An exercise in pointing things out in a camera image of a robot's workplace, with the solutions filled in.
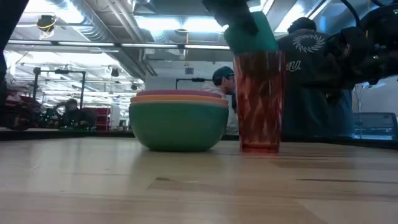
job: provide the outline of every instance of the table surface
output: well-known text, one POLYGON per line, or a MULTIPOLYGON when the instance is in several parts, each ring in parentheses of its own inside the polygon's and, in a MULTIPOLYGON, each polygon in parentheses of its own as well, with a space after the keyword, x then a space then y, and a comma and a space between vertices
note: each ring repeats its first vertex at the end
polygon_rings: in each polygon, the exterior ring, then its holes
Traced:
POLYGON ((394 223, 398 152, 150 152, 127 138, 0 142, 0 223, 394 223))

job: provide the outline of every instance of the fluorescent light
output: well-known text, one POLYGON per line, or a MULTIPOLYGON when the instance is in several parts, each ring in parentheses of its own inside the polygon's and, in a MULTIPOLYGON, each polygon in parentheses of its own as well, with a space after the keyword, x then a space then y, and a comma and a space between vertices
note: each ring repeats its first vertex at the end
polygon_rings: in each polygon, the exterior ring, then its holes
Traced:
POLYGON ((24 44, 24 45, 52 45, 46 40, 9 40, 7 44, 24 44))
POLYGON ((217 46, 217 45, 185 45, 186 49, 211 49, 211 50, 229 50, 228 46, 217 46))
POLYGON ((279 24, 278 28, 276 28, 275 32, 287 32, 287 29, 292 25, 292 23, 296 19, 303 16, 305 16, 303 6, 300 4, 295 4, 286 14, 282 22, 279 24))
POLYGON ((189 32, 224 32, 228 27, 221 27, 213 18, 188 18, 183 29, 189 32))
POLYGON ((136 16, 136 21, 141 29, 149 31, 158 30, 176 30, 180 29, 181 25, 176 18, 164 18, 164 17, 143 17, 136 16))
POLYGON ((177 49, 177 44, 121 44, 122 47, 139 47, 153 49, 177 49))
POLYGON ((114 43, 96 43, 96 42, 70 42, 60 41, 59 45, 64 46, 84 46, 84 47, 114 47, 114 43))
POLYGON ((92 49, 90 50, 90 52, 92 53, 119 53, 120 50, 116 49, 116 50, 110 50, 110 49, 92 49))

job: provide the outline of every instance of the cup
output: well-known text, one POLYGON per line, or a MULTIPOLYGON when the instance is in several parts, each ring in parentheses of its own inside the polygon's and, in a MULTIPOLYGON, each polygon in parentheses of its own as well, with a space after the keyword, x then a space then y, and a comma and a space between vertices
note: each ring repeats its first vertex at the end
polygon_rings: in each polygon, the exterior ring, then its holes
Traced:
POLYGON ((238 55, 234 72, 241 150, 278 153, 284 102, 284 53, 260 50, 238 55))

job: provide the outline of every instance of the logo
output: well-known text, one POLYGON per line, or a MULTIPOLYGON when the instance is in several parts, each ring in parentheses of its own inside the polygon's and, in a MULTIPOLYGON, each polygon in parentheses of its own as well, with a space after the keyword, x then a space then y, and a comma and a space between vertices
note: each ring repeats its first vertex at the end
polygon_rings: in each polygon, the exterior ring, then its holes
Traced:
POLYGON ((320 50, 324 46, 324 44, 325 44, 325 38, 316 34, 300 35, 293 39, 293 46, 300 52, 304 52, 306 54, 314 53, 317 50, 320 50), (312 40, 311 46, 306 46, 307 43, 306 44, 303 43, 303 40, 308 40, 308 39, 312 40))
POLYGON ((300 60, 289 62, 286 65, 286 70, 289 71, 289 72, 295 72, 297 70, 301 70, 300 66, 301 66, 301 61, 300 60))

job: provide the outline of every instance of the orange bowl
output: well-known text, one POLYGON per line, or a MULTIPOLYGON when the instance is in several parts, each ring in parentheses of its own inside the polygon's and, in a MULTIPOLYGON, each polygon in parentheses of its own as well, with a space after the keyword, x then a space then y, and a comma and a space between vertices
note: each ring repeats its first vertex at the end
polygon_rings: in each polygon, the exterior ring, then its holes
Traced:
POLYGON ((130 99, 131 103, 143 102, 143 101, 200 101, 200 102, 211 102, 220 103, 222 105, 228 105, 228 100, 210 97, 210 96, 194 96, 194 95, 146 95, 136 96, 130 99))

